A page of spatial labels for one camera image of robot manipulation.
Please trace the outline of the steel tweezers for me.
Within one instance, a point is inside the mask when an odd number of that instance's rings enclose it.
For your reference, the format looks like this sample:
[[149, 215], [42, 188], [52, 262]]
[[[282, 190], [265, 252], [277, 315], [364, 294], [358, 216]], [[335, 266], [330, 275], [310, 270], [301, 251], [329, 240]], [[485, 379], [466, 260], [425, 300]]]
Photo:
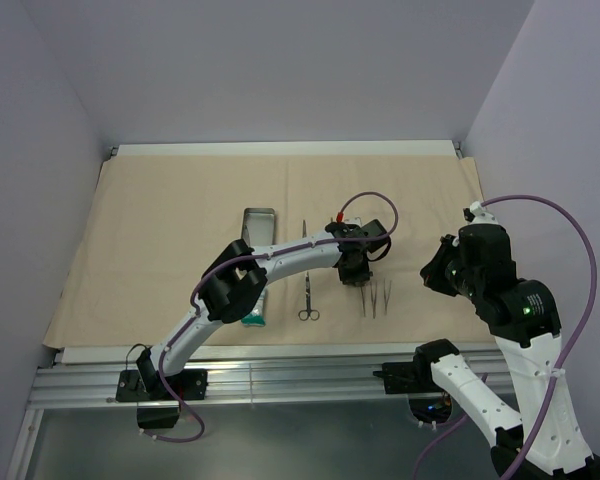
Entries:
[[360, 286], [359, 288], [360, 290], [360, 297], [361, 297], [361, 312], [362, 312], [362, 317], [365, 318], [366, 314], [367, 314], [367, 308], [366, 308], [366, 285]]
[[385, 316], [388, 315], [389, 302], [391, 299], [391, 292], [392, 292], [392, 280], [384, 279], [383, 280], [383, 311], [384, 311]]
[[376, 282], [371, 282], [370, 286], [370, 303], [371, 303], [371, 312], [372, 317], [376, 318], [377, 315], [377, 300], [378, 300], [378, 285]]

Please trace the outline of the metal instrument tray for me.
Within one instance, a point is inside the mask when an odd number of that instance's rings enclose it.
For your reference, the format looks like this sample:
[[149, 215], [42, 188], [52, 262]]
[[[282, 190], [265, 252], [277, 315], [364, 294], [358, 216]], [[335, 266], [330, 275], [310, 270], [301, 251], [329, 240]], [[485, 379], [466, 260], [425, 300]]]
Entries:
[[276, 212], [273, 208], [249, 207], [244, 210], [241, 238], [249, 247], [273, 245], [275, 230]]

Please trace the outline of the beige cloth wrap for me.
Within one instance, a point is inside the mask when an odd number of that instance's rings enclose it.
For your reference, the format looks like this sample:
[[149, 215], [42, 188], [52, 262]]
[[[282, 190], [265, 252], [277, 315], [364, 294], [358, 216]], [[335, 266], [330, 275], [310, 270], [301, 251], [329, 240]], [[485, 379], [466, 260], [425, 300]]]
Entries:
[[[486, 342], [472, 304], [420, 278], [443, 235], [482, 192], [472, 159], [452, 156], [120, 156], [101, 172], [86, 231], [44, 338], [52, 348], [152, 345], [189, 309], [202, 274], [241, 235], [243, 212], [273, 208], [280, 243], [326, 226], [338, 211], [393, 228], [372, 267], [377, 315], [335, 269], [310, 272], [317, 321], [300, 321], [304, 273], [268, 290], [264, 327], [231, 324], [216, 346]], [[383, 280], [392, 280], [388, 315]]]

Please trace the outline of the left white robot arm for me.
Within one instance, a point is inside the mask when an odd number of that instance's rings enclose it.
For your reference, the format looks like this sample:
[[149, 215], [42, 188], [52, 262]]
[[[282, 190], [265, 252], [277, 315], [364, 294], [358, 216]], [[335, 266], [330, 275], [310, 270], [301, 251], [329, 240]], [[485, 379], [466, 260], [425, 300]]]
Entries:
[[368, 282], [370, 254], [385, 256], [393, 228], [373, 219], [356, 223], [331, 222], [314, 234], [278, 245], [249, 246], [231, 242], [204, 272], [190, 296], [182, 320], [160, 343], [136, 361], [139, 388], [151, 400], [171, 394], [193, 353], [221, 326], [247, 316], [265, 288], [287, 277], [314, 269], [335, 268], [345, 286]]

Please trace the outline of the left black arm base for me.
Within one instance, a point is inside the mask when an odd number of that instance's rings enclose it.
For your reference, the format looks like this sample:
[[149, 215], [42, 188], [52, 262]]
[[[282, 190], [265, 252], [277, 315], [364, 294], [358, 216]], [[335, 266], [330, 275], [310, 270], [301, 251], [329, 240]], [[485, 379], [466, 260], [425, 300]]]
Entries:
[[[185, 369], [168, 377], [172, 390], [185, 401], [200, 401], [206, 396], [208, 371], [205, 369]], [[143, 407], [150, 402], [173, 401], [159, 378], [151, 387], [146, 387], [137, 370], [123, 370], [120, 373], [115, 395], [117, 403], [137, 404], [136, 420], [139, 428], [145, 430], [166, 430], [176, 425], [181, 413], [179, 404], [171, 407]]]

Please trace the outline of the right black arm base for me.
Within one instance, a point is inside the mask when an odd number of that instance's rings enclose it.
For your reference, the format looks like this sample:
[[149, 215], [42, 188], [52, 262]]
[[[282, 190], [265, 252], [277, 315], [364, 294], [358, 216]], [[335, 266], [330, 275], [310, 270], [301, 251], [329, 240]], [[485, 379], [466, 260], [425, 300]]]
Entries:
[[383, 382], [384, 392], [387, 395], [398, 394], [433, 394], [442, 393], [443, 389], [437, 386], [431, 376], [423, 367], [415, 362], [385, 362], [373, 376]]

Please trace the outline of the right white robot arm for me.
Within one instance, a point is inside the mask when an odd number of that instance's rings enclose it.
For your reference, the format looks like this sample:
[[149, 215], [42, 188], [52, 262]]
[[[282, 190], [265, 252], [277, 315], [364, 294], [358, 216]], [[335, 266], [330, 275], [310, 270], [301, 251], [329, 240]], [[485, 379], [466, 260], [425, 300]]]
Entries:
[[497, 224], [446, 235], [420, 275], [434, 292], [467, 298], [503, 354], [518, 407], [506, 405], [446, 339], [417, 348], [413, 378], [451, 395], [480, 429], [502, 479], [600, 479], [564, 370], [561, 323], [550, 290], [516, 273], [510, 238]]

